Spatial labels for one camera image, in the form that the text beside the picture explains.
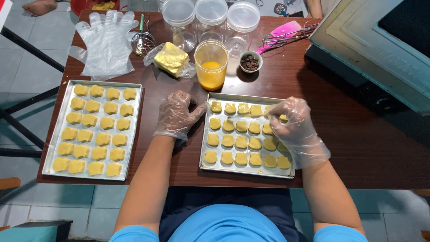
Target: tile floor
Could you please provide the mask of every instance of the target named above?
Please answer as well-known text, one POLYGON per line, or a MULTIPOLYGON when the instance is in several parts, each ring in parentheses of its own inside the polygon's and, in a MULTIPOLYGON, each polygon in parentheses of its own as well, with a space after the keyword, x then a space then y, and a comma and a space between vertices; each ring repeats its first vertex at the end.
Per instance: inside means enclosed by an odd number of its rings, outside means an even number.
MULTIPOLYGON (((65 65, 77 16, 66 12, 70 4, 33 18, 21 10, 31 0, 13 0, 5 26, 65 65)), ((246 0, 255 4, 255 0, 246 0)), ((262 16, 276 16, 273 6, 280 0, 263 0, 262 16)), ((283 0, 287 12, 303 11, 302 0, 283 0)), ((122 0, 128 10, 141 10, 139 0, 122 0)), ((150 10, 157 5, 150 1, 150 10)), ((10 107, 59 84, 61 73, 0 36, 0 106, 10 107)), ((25 127, 45 140, 55 96, 13 114, 25 127)), ((0 122, 0 147, 36 149, 29 140, 0 122)), ((36 184, 39 160, 0 157, 0 178, 19 177, 21 187, 0 197, 0 226, 15 226, 28 220, 70 219, 73 238, 108 240, 128 186, 85 186, 36 184)), ((370 242, 421 242, 420 230, 430 229, 427 202, 405 190, 350 190, 370 242)), ((292 189, 294 219, 297 227, 312 239, 309 208, 302 189, 292 189)))

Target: person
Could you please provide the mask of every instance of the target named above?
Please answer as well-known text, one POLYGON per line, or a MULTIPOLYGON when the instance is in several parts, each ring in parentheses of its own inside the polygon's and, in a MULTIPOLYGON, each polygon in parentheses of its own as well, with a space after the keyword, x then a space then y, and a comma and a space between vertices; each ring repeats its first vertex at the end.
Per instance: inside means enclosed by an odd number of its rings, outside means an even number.
MULTIPOLYGON (((175 140, 186 140, 207 109, 202 104, 189 112, 190 103, 196 101, 183 91, 161 101, 154 136, 124 197, 110 241, 306 241, 295 227, 288 189, 169 187, 175 140)), ((330 152, 315 132, 306 101, 290 97, 268 115, 274 134, 303 171, 314 241, 366 242, 355 204, 330 164, 330 152), (286 124, 278 119, 282 114, 287 115, 286 124)))
POLYGON ((341 0, 304 0, 308 15, 306 18, 324 18, 335 8, 341 0))
POLYGON ((70 0, 36 0, 22 5, 24 11, 34 17, 45 15, 57 9, 57 2, 70 2, 70 0))

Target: baking tray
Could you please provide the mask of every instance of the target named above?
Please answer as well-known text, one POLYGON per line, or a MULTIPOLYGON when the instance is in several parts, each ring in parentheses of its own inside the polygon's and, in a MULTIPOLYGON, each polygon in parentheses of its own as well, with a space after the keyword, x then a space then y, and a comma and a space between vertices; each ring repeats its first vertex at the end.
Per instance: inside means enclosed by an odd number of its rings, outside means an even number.
POLYGON ((280 178, 289 178, 292 179, 295 176, 295 168, 294 162, 292 160, 290 152, 280 152, 279 150, 268 151, 263 147, 265 138, 272 138, 272 135, 266 135, 263 133, 263 124, 268 124, 269 120, 265 116, 261 116, 258 118, 243 116, 238 114, 229 115, 225 113, 225 104, 228 102, 236 103, 236 109, 239 107, 239 103, 248 103, 249 107, 251 105, 257 104, 261 105, 261 110, 264 112, 266 106, 270 106, 272 104, 280 103, 283 99, 277 98, 268 98, 268 97, 259 97, 259 96, 244 96, 244 95, 232 95, 232 94, 222 94, 222 93, 209 93, 208 94, 208 102, 212 104, 212 101, 221 102, 222 112, 217 114, 213 113, 210 109, 206 112, 206 121, 205 121, 205 130, 203 132, 203 143, 202 149, 200 151, 200 169, 203 170, 213 170, 213 171, 227 171, 227 172, 235 172, 235 173, 243 173, 243 174, 252 174, 266 177, 280 177, 280 178), (234 122, 236 126, 236 121, 246 121, 246 124, 249 126, 250 122, 258 122, 260 124, 261 132, 260 134, 252 134, 250 132, 239 133, 236 129, 233 132, 226 132, 222 129, 222 127, 218 130, 212 130, 209 127, 209 121, 211 118, 219 118, 221 122, 221 126, 223 125, 224 120, 230 119, 234 122), (207 144, 208 134, 215 133, 218 135, 219 144, 216 147, 210 146, 207 144), (222 136, 225 134, 232 134, 234 140, 238 136, 246 136, 249 142, 250 137, 260 138, 261 149, 260 150, 251 150, 249 147, 246 149, 239 149, 234 145, 232 148, 226 148, 221 145, 222 136), (205 161, 206 151, 213 150, 217 154, 217 161, 214 164, 210 164, 205 161), (247 165, 237 165, 235 162, 232 164, 226 165, 221 162, 221 154, 223 151, 228 151, 233 153, 233 158, 236 157, 236 153, 244 152, 247 154, 247 158, 249 161, 250 153, 260 153, 261 159, 264 160, 265 155, 274 155, 277 159, 278 156, 288 157, 290 160, 290 168, 289 169, 280 169, 278 167, 266 167, 264 163, 260 166, 253 166, 249 162, 247 165))
POLYGON ((54 175, 54 176, 61 176, 61 177, 78 177, 78 178, 90 178, 90 179, 103 179, 103 180, 121 180, 124 181, 127 178, 127 171, 129 168, 129 162, 130 162, 130 157, 131 157, 131 152, 132 152, 132 147, 133 147, 133 141, 134 141, 134 137, 135 137, 135 133, 136 133, 136 125, 137 125, 137 119, 138 119, 138 114, 139 114, 139 107, 140 107, 140 102, 142 99, 142 85, 141 84, 132 84, 132 83, 117 83, 117 82, 99 82, 99 81, 80 81, 80 80, 70 80, 67 84, 67 88, 64 94, 64 98, 63 98, 63 102, 61 104, 61 108, 60 108, 60 112, 58 114, 58 119, 57 122, 55 124, 55 128, 54 128, 54 132, 52 133, 52 139, 51 142, 49 143, 49 147, 48 147, 48 152, 46 155, 46 159, 45 159, 45 164, 43 165, 43 170, 42 170, 42 174, 45 175, 54 175), (103 92, 103 96, 101 97, 93 97, 91 94, 89 94, 88 91, 88 95, 87 96, 78 96, 73 92, 74 86, 75 85, 84 85, 84 86, 88 86, 89 88, 92 85, 98 85, 101 87, 104 87, 104 92, 103 92), (119 89, 121 91, 120 94, 120 98, 119 99, 114 99, 114 100, 109 100, 106 97, 106 91, 108 88, 110 87, 114 87, 116 89, 119 89), (123 97, 123 91, 126 88, 132 88, 135 89, 137 94, 136 94, 136 99, 134 100, 130 100, 130 101, 126 101, 123 97), (85 107, 83 110, 78 110, 75 111, 70 107, 70 103, 72 98, 77 97, 80 99, 85 100, 85 104, 89 101, 89 100, 94 100, 97 102, 100 102, 100 110, 97 113, 90 113, 88 111, 85 110, 85 107), (118 104, 118 110, 116 114, 112 114, 112 115, 108 115, 107 113, 104 112, 104 104, 106 102, 114 102, 118 104), (119 131, 116 126, 117 126, 117 121, 119 118, 125 118, 120 114, 120 107, 122 104, 128 104, 128 105, 132 105, 134 108, 134 114, 133 116, 128 116, 126 117, 126 119, 130 119, 130 128, 128 130, 125 131, 119 131), (97 116, 97 124, 94 127, 86 127, 81 123, 79 124, 70 124, 66 121, 66 115, 70 112, 77 112, 77 113, 81 113, 82 115, 85 114, 92 114, 94 116, 97 116), (110 118, 114 118, 115 119, 115 126, 112 129, 109 130, 104 130, 103 128, 100 127, 100 120, 102 117, 107 116, 110 118), (61 138, 61 134, 63 132, 63 130, 67 127, 71 127, 74 129, 77 129, 78 131, 81 129, 86 129, 89 131, 93 132, 93 136, 90 142, 85 142, 82 143, 80 141, 77 140, 77 138, 75 140, 72 141, 66 141, 63 140, 61 138), (97 136, 98 133, 100 132, 104 132, 104 133, 108 133, 111 135, 111 143, 109 145, 106 145, 104 147, 107 148, 107 154, 106 154, 106 159, 100 160, 99 162, 103 162, 104 166, 103 166, 103 172, 100 175, 95 175, 95 176, 90 176, 88 174, 88 164, 92 161, 96 161, 94 159, 91 158, 91 154, 92 154, 92 150, 94 149, 94 147, 98 146, 95 143, 95 138, 97 136), (125 153, 125 157, 122 161, 112 161, 109 159, 109 154, 111 152, 111 150, 113 148, 117 148, 115 145, 112 144, 112 138, 115 134, 125 134, 127 135, 127 145, 126 146, 120 146, 118 147, 119 149, 125 149, 126 153, 125 153), (66 156, 62 156, 59 155, 57 153, 57 147, 61 142, 68 142, 68 143, 72 143, 75 145, 75 147, 77 145, 85 145, 90 147, 90 152, 88 157, 86 158, 82 158, 82 159, 77 159, 73 156, 73 153, 71 155, 66 155, 66 156), (52 164, 55 160, 55 158, 58 157, 64 157, 64 158, 68 158, 71 160, 73 159, 77 159, 77 160, 83 160, 85 161, 85 170, 83 172, 77 173, 77 174, 72 174, 69 173, 67 170, 65 171, 55 171, 52 168, 52 164), (109 163, 115 162, 117 164, 121 164, 122 168, 121 168, 121 173, 119 176, 115 176, 115 177, 108 177, 106 175, 106 167, 108 166, 109 163))

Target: wooden table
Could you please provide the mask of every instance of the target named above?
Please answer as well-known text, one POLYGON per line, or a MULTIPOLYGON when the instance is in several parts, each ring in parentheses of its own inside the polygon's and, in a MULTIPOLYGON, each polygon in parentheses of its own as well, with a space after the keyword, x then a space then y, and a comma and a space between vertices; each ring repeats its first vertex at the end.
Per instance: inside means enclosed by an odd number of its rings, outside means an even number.
MULTIPOLYGON (((89 21, 91 11, 82 11, 80 21, 89 21)), ((141 12, 135 12, 140 20, 141 12)), ((158 44, 171 41, 162 16, 150 13, 150 30, 158 44)), ((275 27, 304 18, 261 17, 251 49, 261 45, 261 38, 275 27)), ((308 40, 271 50, 263 54, 264 65, 254 74, 240 72, 238 77, 227 78, 219 92, 251 96, 288 98, 295 96, 307 100, 312 108, 312 120, 318 135, 332 152, 330 159, 348 188, 361 189, 428 189, 430 188, 430 127, 429 119, 414 112, 378 116, 342 78, 322 65, 304 57, 308 40)), ((75 33, 72 45, 85 48, 75 33)), ((194 62, 194 53, 190 53, 194 62)), ((158 105, 162 97, 176 90, 193 94, 204 102, 207 92, 197 77, 178 80, 150 65, 145 67, 141 57, 131 55, 135 71, 110 81, 141 83, 145 88, 140 126, 136 131, 133 155, 125 182, 88 180, 42 175, 48 143, 57 120, 66 85, 61 85, 55 103, 48 136, 43 150, 37 182, 74 184, 129 184, 151 141, 158 118, 158 105)), ((61 83, 70 79, 89 80, 80 76, 84 64, 68 57, 61 83)), ((176 149, 172 158, 170 185, 172 186, 253 186, 302 187, 301 171, 293 180, 261 176, 210 172, 198 168, 203 139, 203 118, 189 133, 189 140, 176 149)))

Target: gloved hand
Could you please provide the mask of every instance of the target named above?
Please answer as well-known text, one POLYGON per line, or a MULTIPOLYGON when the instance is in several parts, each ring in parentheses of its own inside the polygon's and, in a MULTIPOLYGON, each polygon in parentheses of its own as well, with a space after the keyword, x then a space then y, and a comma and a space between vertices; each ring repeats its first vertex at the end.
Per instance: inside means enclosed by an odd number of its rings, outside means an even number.
POLYGON ((306 168, 330 158, 330 151, 312 125, 310 108, 305 100, 289 97, 275 105, 267 114, 273 133, 290 151, 296 169, 306 168), (282 114, 288 118, 286 124, 279 121, 282 114))
POLYGON ((79 22, 76 31, 82 37, 86 50, 72 46, 69 55, 85 63, 82 75, 114 77, 134 71, 129 59, 131 41, 138 26, 134 13, 122 14, 116 10, 106 15, 93 12, 89 22, 79 22))
POLYGON ((160 115, 153 136, 167 135, 180 140, 188 140, 188 131, 208 109, 206 104, 201 104, 190 113, 188 111, 190 103, 196 104, 196 100, 183 91, 176 91, 162 99, 159 107, 160 115))

